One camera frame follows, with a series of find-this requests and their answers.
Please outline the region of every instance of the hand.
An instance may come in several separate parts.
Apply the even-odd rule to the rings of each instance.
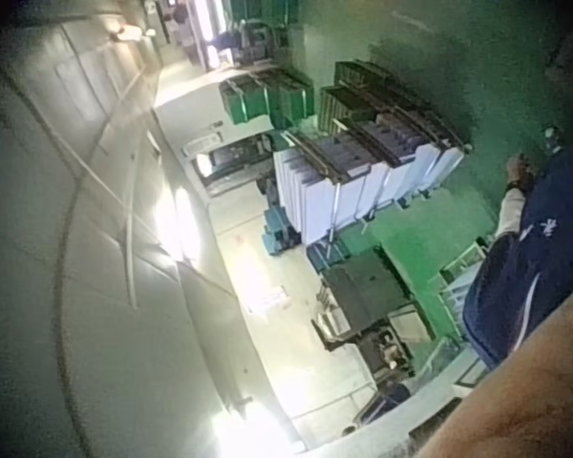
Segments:
[[[523,181],[529,175],[530,165],[525,155],[511,156],[507,161],[507,182]]]

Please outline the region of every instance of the light fixture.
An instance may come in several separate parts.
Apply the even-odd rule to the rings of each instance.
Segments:
[[[219,21],[219,33],[227,30],[227,23],[225,22],[225,11],[223,9],[222,0],[214,0],[214,8],[217,12],[217,20]]]
[[[210,161],[210,155],[200,153],[195,156],[195,159],[198,161],[198,169],[200,169],[202,177],[209,177],[212,174],[212,162]]]
[[[202,251],[202,240],[189,194],[183,188],[179,188],[176,192],[176,213],[180,249],[189,262],[197,266]]]
[[[214,31],[212,30],[207,0],[195,0],[195,8],[198,12],[198,18],[200,19],[203,39],[211,41],[214,38]]]
[[[111,38],[115,41],[140,41],[142,29],[138,26],[123,24],[118,31],[111,33]]]
[[[208,54],[208,65],[213,69],[218,69],[221,66],[221,59],[219,58],[219,53],[217,49],[210,45],[207,48]]]
[[[155,207],[155,222],[157,225],[159,241],[173,260],[182,260],[180,247],[178,220],[172,190],[167,183]]]
[[[294,452],[295,445],[288,442],[276,419],[254,401],[246,405],[244,416],[235,410],[219,414],[213,428],[222,458],[286,458]]]

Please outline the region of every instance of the green floor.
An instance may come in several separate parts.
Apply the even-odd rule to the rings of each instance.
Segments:
[[[342,234],[354,252],[382,243],[438,336],[454,333],[438,269],[493,231],[507,157],[526,152],[541,165],[548,123],[573,135],[573,106],[543,73],[563,32],[545,3],[304,0],[303,23],[289,33],[293,65],[317,91],[332,84],[335,61],[373,60],[475,147],[430,200],[382,211],[363,236],[360,226]]]

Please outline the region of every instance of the floor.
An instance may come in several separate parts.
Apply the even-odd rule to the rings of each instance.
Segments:
[[[300,245],[265,251],[265,197],[252,182],[213,198],[209,211],[219,247],[267,376],[309,448],[339,436],[374,393],[371,374],[352,345],[329,353],[309,321],[320,279]]]
[[[454,334],[437,297],[438,270],[493,232],[509,156],[525,152],[542,165],[548,123],[573,136],[573,105],[544,75],[560,16],[551,2],[520,0],[307,0],[302,9],[303,23],[290,31],[292,62],[317,91],[333,84],[335,61],[372,60],[475,148],[430,200],[380,212],[364,235],[361,226],[341,234],[354,252],[381,243],[437,335]]]

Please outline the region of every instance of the navy jacket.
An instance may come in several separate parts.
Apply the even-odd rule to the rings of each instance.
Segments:
[[[520,232],[500,236],[465,300],[472,345],[500,364],[573,292],[573,148],[553,157],[522,210]]]

